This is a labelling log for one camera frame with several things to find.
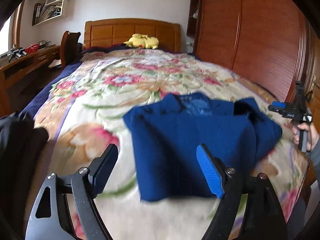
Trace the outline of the grey sleeve forearm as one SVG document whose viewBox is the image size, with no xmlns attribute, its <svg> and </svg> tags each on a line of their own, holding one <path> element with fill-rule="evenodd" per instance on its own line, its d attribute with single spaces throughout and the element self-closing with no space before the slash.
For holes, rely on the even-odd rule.
<svg viewBox="0 0 320 240">
<path fill-rule="evenodd" d="M 310 152 L 310 159 L 313 164 L 313 170 L 316 175 L 316 179 L 319 181 L 320 179 L 320 142 L 317 141 L 317 144 L 314 146 L 312 151 Z"/>
</svg>

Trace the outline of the person's right hand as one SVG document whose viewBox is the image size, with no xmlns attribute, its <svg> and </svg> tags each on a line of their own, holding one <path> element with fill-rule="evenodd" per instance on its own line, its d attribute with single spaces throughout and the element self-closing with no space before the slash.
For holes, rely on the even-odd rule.
<svg viewBox="0 0 320 240">
<path fill-rule="evenodd" d="M 299 144 L 299 132 L 302 130 L 308 132 L 308 141 L 307 141 L 307 150 L 312 151 L 318 140 L 319 140 L 319 133 L 317 132 L 317 129 L 315 128 L 314 124 L 307 124 L 307 123 L 302 123 L 298 125 L 293 125 L 292 126 L 292 131 L 293 131 L 293 142 L 298 145 Z"/>
</svg>

